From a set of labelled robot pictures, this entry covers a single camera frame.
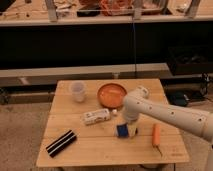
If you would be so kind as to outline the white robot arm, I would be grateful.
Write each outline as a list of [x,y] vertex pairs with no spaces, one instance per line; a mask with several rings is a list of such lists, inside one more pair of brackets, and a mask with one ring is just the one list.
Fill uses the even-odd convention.
[[149,91],[138,86],[123,99],[123,118],[136,121],[140,114],[153,117],[193,135],[213,142],[213,114],[208,111],[162,104],[149,99]]

